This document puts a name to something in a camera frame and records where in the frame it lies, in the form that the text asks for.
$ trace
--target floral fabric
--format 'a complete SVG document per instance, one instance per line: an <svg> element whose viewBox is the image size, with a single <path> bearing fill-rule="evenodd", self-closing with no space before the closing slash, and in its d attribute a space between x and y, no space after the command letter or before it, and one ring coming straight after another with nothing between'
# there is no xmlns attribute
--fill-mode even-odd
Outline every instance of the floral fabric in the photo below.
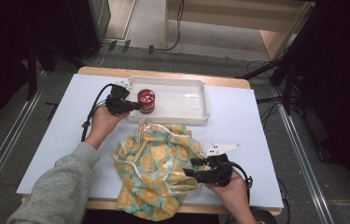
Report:
<svg viewBox="0 0 350 224"><path fill-rule="evenodd" d="M172 217L187 193L199 187L183 172L201 168L192 166L191 158L203 158L203 149L185 126L142 119L136 136L125 138L113 154L123 182L117 207L147 220Z"/></svg>

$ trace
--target metal rail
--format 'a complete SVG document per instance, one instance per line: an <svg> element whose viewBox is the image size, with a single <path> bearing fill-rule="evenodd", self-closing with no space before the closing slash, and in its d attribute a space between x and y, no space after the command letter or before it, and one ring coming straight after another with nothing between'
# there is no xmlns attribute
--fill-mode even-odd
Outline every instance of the metal rail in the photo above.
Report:
<svg viewBox="0 0 350 224"><path fill-rule="evenodd" d="M279 92L280 91L273 87L274 96L280 96L281 94ZM315 208L317 214L319 215L320 221L321 223L334 223L331 212L329 211L328 203L316 179L315 173L308 160L308 157L305 154L301 140L297 134L294 122L291 116L287 114L286 110L282 106L280 106L279 111L282 116L282 120L286 126L291 145L293 146L294 152L299 161L301 172L303 174L303 177L305 178L306 185L308 186L308 189L312 196L312 200L314 201Z"/></svg>
<svg viewBox="0 0 350 224"><path fill-rule="evenodd" d="M37 89L35 95L25 103L20 114L18 115L17 119L12 125L9 133L7 134L6 139L0 146L0 172L6 164L6 161L9 155L11 154L12 148L14 148L14 145L17 143L17 140L21 135L23 127L25 126L27 120L30 118L30 115L34 110L35 105L38 102L38 99L40 98L41 90L44 87L46 77L47 73L45 71L41 72L37 81L38 83L41 83L40 87Z"/></svg>

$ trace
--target wire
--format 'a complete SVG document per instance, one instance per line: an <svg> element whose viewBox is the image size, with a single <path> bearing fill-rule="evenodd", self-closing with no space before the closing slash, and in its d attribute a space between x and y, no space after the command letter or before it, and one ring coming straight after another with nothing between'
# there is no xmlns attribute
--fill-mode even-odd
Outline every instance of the wire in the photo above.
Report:
<svg viewBox="0 0 350 224"><path fill-rule="evenodd" d="M154 49L154 51L157 51L157 52L162 52L162 53L168 53L168 54L178 54L178 53L181 53L183 51L183 45L181 44L181 42L179 42L180 46L181 46L181 50L178 51L178 52L169 52L169 51L166 51L166 50L163 50L163 49ZM138 47L128 47L128 49L141 49L141 50L149 50L149 49L145 49L145 48L138 48Z"/></svg>
<svg viewBox="0 0 350 224"><path fill-rule="evenodd" d="M114 85L113 85L113 84L107 84L107 85L105 85L105 86L99 91L98 95L96 96L96 99L95 99L95 101L93 102L93 105L92 105L90 114L87 116L87 120L82 124L82 127L84 128L84 131L82 132L81 142L83 142L83 141L85 140L85 137L86 137L86 135L87 135L88 127L90 127L90 125L91 125L91 118L92 118L92 116L93 116L93 113L95 112L95 110L96 110L97 107L101 106L101 103L102 103L102 102L100 102L99 105L98 105L97 102L98 102L100 96L102 95L102 93L103 93L103 92L105 91L105 89L106 89L107 87L109 87L109 86L113 87Z"/></svg>
<svg viewBox="0 0 350 224"><path fill-rule="evenodd" d="M277 55L277 61L278 60L281 60L281 58L282 57L284 57L285 56L285 54L287 53L287 51L288 51L288 49L289 48L284 48L284 50L282 51L282 52L280 52L278 55ZM270 67L271 67L271 69L273 69L274 71L276 70L276 69L278 69L278 68L283 68L283 67L275 67L275 66L272 66L271 65L271 63L273 63L273 61L259 61L259 60L257 60L257 61L251 61L251 62L249 62L247 65L246 65L246 72L249 74L250 73L250 71L248 70L248 67L249 67L249 65L250 64L252 64L252 63L261 63L261 67L263 67L263 66L265 66L265 64L267 63ZM267 72L269 71L269 70L271 70L271 69L268 69L267 71L265 71L264 72L264 74L268 77L268 78L271 78L271 75L272 74L268 74ZM256 75L256 76L254 76L253 78L259 78L259 79L266 79L265 77L258 77L258 75Z"/></svg>
<svg viewBox="0 0 350 224"><path fill-rule="evenodd" d="M263 124L263 129L264 130L265 130L265 127L266 127L266 125L268 123L268 118L271 115L275 114L279 110L280 106L283 105L284 100L285 100L284 96L275 96L275 97L270 97L270 98L264 98L264 99L258 99L257 100L257 104L263 104L263 103L268 103L268 102L275 102L274 105L272 105L268 109L266 109L265 112L260 116L261 123ZM301 111L300 111L300 109L298 107L297 102L298 102L298 98L297 97L294 97L294 96L290 97L290 105L293 105L293 110L300 113Z"/></svg>
<svg viewBox="0 0 350 224"><path fill-rule="evenodd" d="M90 67L98 67L100 65L102 65L102 63L105 61L105 57L103 56L103 53L102 53L102 50L109 47L110 45L102 45L100 50L99 50L99 54L102 58L102 60L98 63L98 64L90 64L88 62L86 62L85 60L81 59L82 62L84 62L87 66L90 66Z"/></svg>
<svg viewBox="0 0 350 224"><path fill-rule="evenodd" d="M285 184L282 182L282 180L280 180L279 178L276 178L276 179L280 183L280 185L282 185L282 187L284 189L285 198L283 198L283 202L285 203L285 205L287 207L287 222L286 223L289 224L290 223L291 214L290 214L290 205L288 204L288 199L287 199L287 189L286 189Z"/></svg>
<svg viewBox="0 0 350 224"><path fill-rule="evenodd" d="M177 44L179 43L180 41L180 23L181 23L181 19L183 17L183 12L184 12L184 0L181 1L180 3L180 6L178 8L178 11L177 11L177 40L176 42L174 43L173 46L171 46L170 48L168 49L154 49L154 50L158 50L158 51L168 51L168 50L171 50L171 49L174 49Z"/></svg>
<svg viewBox="0 0 350 224"><path fill-rule="evenodd" d="M245 170L238 165L236 162L231 161L231 166L237 168L238 170L240 170L242 172L242 175L244 176L245 182L246 182L246 193L247 193L247 200L250 202L250 189L253 185L253 179L251 178L251 176L247 176Z"/></svg>

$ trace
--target soda can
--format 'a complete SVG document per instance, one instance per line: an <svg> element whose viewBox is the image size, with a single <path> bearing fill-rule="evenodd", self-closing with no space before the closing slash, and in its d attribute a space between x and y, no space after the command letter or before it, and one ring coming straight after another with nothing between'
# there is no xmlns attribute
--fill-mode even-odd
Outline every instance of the soda can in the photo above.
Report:
<svg viewBox="0 0 350 224"><path fill-rule="evenodd" d="M151 114L155 109L155 93L149 89L140 90L137 93L137 103L140 104L140 112Z"/></svg>

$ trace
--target table top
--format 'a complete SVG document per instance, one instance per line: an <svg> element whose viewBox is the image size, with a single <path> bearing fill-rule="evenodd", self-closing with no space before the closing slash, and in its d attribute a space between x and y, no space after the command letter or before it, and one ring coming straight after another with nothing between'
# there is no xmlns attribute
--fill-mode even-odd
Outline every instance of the table top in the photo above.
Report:
<svg viewBox="0 0 350 224"><path fill-rule="evenodd" d="M134 76L199 79L205 83L210 117L202 125L188 126L193 138L199 140L205 150L213 143L240 144L239 150L236 149L227 155L230 161L240 164L248 175L253 176L251 207L268 210L274 215L280 214L283 208L281 193L259 120L254 92L250 90L246 80L95 67L80 68L70 82L17 190L17 193L23 195L23 199L30 194L39 176L77 146L82 133L80 126L85 121L97 92L107 83ZM116 199L122 183L112 164L112 150L126 136L135 135L137 126L138 124L124 120L118 125L116 132L110 134L103 142L99 149L101 159L93 169L95 180L87 208L118 209ZM190 192L178 212L228 213L218 196L204 186Z"/></svg>

